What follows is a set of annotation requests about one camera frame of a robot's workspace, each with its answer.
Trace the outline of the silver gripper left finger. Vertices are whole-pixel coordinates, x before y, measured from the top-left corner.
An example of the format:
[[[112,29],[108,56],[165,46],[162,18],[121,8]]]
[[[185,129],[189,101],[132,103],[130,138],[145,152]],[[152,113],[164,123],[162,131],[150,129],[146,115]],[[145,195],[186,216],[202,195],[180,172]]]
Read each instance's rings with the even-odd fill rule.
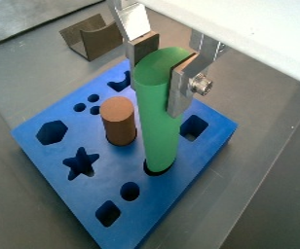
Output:
[[[160,34],[152,30],[145,6],[136,0],[108,0],[109,8],[124,35],[125,56],[130,73],[141,59],[160,48]]]

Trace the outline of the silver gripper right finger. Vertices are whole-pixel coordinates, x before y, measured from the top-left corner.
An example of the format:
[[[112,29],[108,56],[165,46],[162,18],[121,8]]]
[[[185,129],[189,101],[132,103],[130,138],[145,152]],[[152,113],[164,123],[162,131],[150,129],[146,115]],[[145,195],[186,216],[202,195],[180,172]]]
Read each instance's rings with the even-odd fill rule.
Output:
[[[193,95],[205,96],[213,87],[208,70],[228,51],[228,46],[197,30],[192,30],[189,47],[194,53],[172,69],[168,113],[177,118],[192,103]]]

